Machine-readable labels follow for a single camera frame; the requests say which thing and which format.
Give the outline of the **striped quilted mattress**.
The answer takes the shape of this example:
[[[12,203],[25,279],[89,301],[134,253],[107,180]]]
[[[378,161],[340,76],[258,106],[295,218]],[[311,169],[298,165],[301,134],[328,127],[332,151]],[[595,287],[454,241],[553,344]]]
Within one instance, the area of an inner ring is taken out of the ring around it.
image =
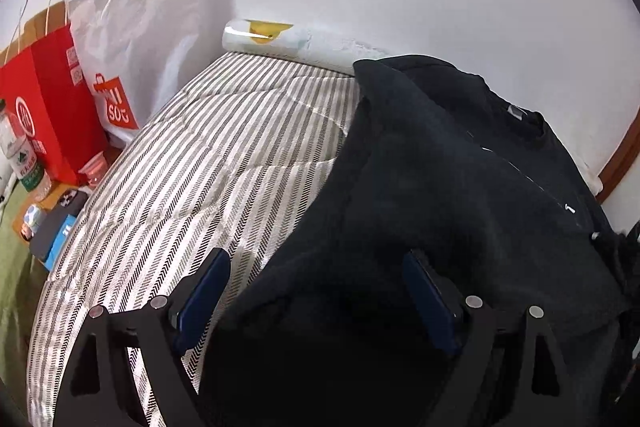
[[[232,260],[222,303],[262,271],[333,167],[360,99],[356,80],[226,53],[183,87],[107,171],[39,299],[27,410],[53,421],[89,309],[138,309],[170,293],[214,248]]]

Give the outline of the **brown wooden door frame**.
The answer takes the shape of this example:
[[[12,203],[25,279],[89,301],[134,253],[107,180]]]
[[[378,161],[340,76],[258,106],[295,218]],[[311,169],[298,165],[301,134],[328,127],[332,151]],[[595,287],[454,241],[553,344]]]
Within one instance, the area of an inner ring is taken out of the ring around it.
[[[614,192],[617,185],[620,184],[620,181],[624,179],[626,173],[632,165],[634,165],[639,155],[639,150],[640,110],[638,110],[636,117],[634,117],[634,120],[627,129],[623,140],[620,141],[620,145],[616,148],[614,154],[599,174],[602,182],[602,190],[596,196],[596,199],[600,204],[606,201],[608,196]]]

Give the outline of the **white plastic shopping bag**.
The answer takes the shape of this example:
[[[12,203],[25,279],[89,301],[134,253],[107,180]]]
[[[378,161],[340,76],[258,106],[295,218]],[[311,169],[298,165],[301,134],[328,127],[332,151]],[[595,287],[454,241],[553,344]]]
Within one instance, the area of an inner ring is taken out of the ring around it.
[[[103,128],[128,144],[208,63],[200,0],[67,0]]]

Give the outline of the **wooden side table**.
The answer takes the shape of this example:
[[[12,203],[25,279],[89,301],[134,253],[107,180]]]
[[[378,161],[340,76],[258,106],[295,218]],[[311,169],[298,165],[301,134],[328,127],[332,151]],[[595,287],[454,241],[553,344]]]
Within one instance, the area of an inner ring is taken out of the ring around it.
[[[26,246],[32,241],[45,217],[56,206],[63,194],[78,191],[79,187],[54,181],[47,197],[36,202],[32,194],[27,194],[24,202],[17,208],[14,218],[10,219],[14,235]]]

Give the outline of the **red paper shopping bag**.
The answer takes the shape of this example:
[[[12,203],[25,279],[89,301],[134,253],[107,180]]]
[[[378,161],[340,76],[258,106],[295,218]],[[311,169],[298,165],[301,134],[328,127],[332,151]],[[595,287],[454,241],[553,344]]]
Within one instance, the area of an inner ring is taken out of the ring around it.
[[[63,2],[25,24],[1,50],[1,98],[18,117],[49,176],[88,182],[81,169],[108,147]]]

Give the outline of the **clear plastic water bottle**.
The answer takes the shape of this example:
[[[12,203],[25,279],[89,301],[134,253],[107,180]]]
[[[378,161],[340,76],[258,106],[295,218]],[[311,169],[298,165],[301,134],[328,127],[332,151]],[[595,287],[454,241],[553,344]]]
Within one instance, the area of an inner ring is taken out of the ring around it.
[[[32,200],[42,202],[51,191],[52,181],[20,120],[9,111],[4,98],[1,100],[1,150]]]

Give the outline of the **white rolled paper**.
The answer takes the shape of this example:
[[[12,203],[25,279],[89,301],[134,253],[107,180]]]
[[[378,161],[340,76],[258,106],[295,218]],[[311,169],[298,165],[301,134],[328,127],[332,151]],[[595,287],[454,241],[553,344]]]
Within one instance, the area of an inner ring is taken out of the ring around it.
[[[354,75],[360,60],[379,60],[390,52],[356,39],[305,26],[238,18],[226,23],[222,47]]]

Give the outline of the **clear plastic cup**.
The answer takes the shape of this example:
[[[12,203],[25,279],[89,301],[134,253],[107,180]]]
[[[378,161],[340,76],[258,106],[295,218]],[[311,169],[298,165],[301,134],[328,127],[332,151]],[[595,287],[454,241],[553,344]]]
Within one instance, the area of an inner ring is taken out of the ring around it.
[[[87,178],[88,187],[96,188],[106,175],[107,170],[107,160],[104,153],[100,152],[89,159],[87,164],[79,169],[79,172]]]

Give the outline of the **black and blue box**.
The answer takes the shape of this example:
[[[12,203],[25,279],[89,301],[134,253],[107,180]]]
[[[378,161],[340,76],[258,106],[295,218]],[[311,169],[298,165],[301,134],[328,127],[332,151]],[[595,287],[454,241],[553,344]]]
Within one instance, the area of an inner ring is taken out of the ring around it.
[[[87,192],[69,188],[38,223],[30,241],[29,251],[48,272],[52,271],[62,246],[88,198]]]

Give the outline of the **black sweatshirt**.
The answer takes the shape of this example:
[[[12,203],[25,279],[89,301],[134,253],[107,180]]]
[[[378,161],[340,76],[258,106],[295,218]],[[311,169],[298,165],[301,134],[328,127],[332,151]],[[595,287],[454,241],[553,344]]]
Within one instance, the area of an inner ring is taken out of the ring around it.
[[[613,230],[544,117],[421,55],[360,61],[329,178],[222,314],[200,384],[209,426],[423,426],[442,392],[402,276],[422,251],[462,295],[544,310],[581,426],[614,401],[639,332],[639,234]]]

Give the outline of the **small round can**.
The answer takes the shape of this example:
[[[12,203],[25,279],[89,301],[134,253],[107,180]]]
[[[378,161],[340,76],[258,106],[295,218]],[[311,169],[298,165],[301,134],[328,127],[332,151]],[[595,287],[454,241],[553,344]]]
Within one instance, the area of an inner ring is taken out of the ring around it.
[[[37,204],[27,207],[20,228],[20,234],[26,242],[30,242],[34,238],[43,221],[46,220],[47,213],[47,210]]]

